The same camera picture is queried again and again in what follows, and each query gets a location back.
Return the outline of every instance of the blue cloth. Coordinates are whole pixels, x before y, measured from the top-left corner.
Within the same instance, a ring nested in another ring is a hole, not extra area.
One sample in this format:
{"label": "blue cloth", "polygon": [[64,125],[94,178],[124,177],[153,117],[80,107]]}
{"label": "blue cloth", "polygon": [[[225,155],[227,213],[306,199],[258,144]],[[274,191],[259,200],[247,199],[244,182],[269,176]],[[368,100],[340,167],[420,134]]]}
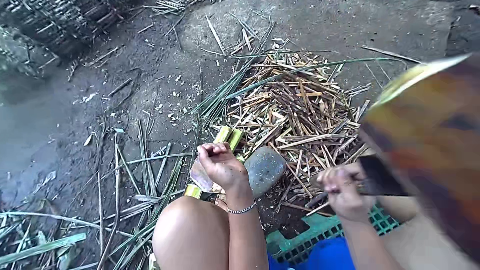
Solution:
{"label": "blue cloth", "polygon": [[[270,270],[287,270],[287,262],[278,263],[268,255]],[[308,259],[298,265],[292,266],[295,270],[355,270],[352,257],[348,250],[345,238],[330,238],[318,242],[312,249]]]}

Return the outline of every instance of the left hand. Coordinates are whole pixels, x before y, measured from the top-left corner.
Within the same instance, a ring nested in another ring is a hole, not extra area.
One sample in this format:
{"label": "left hand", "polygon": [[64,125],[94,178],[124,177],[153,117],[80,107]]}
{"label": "left hand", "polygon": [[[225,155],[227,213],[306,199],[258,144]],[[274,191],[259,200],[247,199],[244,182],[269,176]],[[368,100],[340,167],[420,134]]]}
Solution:
{"label": "left hand", "polygon": [[375,198],[360,196],[348,171],[343,168],[332,170],[324,177],[323,184],[328,192],[330,206],[340,219],[370,224],[368,212],[375,203]]}
{"label": "left hand", "polygon": [[228,142],[203,144],[197,150],[198,160],[208,177],[227,194],[232,190],[250,190],[248,172],[233,155]]}

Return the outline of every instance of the right hand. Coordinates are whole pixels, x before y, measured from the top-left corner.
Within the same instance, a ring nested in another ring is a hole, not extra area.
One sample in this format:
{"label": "right hand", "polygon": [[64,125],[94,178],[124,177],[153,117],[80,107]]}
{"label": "right hand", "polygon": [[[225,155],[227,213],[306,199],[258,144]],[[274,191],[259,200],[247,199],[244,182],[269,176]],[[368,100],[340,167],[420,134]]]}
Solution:
{"label": "right hand", "polygon": [[325,175],[322,182],[325,191],[328,192],[330,206],[340,220],[369,223],[368,212],[375,198],[360,196],[347,170],[336,168]]}
{"label": "right hand", "polygon": [[365,178],[367,178],[367,175],[365,174],[365,171],[363,170],[360,162],[355,162],[352,164],[330,167],[324,171],[319,172],[316,181],[313,184],[318,187],[323,187],[324,178],[327,177],[334,170],[338,169],[346,170],[351,177],[355,178],[355,180],[364,180]]}

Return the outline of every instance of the wrist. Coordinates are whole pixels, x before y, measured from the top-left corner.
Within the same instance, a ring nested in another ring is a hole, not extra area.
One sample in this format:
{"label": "wrist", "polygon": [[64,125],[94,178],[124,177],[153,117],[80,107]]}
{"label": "wrist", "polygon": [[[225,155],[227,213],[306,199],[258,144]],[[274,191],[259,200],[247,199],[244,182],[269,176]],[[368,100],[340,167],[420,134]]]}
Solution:
{"label": "wrist", "polygon": [[246,184],[236,184],[230,187],[225,190],[225,194],[227,195],[228,208],[231,210],[245,209],[251,206],[255,200],[248,181]]}

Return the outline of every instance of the hand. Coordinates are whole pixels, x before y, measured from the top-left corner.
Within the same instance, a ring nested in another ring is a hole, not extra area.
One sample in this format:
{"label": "hand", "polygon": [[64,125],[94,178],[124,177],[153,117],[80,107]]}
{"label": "hand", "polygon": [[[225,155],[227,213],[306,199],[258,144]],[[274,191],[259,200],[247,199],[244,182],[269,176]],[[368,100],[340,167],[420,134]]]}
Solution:
{"label": "hand", "polygon": [[368,223],[368,212],[375,198],[360,196],[357,187],[349,173],[344,168],[332,170],[322,180],[325,191],[328,192],[330,206],[340,220]]}
{"label": "hand", "polygon": [[226,193],[238,188],[250,190],[247,170],[235,158],[227,142],[203,144],[197,150],[198,160],[208,177]]}
{"label": "hand", "polygon": [[317,179],[313,183],[313,185],[316,185],[318,187],[323,187],[324,178],[328,176],[331,172],[337,169],[346,170],[351,177],[355,178],[355,180],[364,180],[365,178],[367,178],[367,175],[365,174],[365,171],[363,170],[360,162],[355,162],[347,165],[338,165],[338,166],[331,167],[324,171],[319,172],[317,175]]}

